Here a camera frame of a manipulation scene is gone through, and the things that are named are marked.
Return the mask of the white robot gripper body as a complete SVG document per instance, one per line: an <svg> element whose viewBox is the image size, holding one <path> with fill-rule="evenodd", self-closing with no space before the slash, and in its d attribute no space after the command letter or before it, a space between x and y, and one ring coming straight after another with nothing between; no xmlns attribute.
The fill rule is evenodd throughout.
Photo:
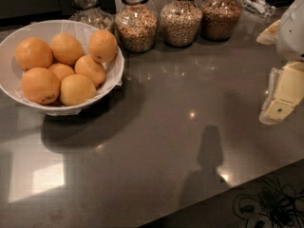
<svg viewBox="0 0 304 228"><path fill-rule="evenodd" d="M287 60L304 60L304 0L294 0L281 16L276 50Z"/></svg>

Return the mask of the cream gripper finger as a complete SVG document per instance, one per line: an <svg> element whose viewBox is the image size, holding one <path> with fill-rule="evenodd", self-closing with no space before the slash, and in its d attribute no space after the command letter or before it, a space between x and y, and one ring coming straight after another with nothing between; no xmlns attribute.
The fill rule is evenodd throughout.
<svg viewBox="0 0 304 228"><path fill-rule="evenodd" d="M268 108L268 106L270 105L271 101L274 98L279 75L280 75L280 70L273 67L269 75L267 97L262 106L263 110L266 110Z"/></svg>
<svg viewBox="0 0 304 228"><path fill-rule="evenodd" d="M304 99L304 63L289 61L282 69L275 95L266 110L261 108L263 124L278 124L286 120Z"/></svg>

